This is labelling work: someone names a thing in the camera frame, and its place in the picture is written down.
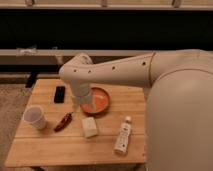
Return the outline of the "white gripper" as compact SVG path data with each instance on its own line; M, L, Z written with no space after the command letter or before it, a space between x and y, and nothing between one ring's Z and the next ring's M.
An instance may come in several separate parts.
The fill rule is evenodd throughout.
M83 104L90 104L92 102L91 86L88 83L72 83L70 85L72 91L73 110L77 109Z

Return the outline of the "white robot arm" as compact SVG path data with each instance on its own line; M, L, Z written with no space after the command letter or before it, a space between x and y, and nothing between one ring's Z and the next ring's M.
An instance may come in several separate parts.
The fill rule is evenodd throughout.
M147 171L213 171L212 52L161 51L99 64L80 53L59 75L80 104L91 101L92 83L148 88Z

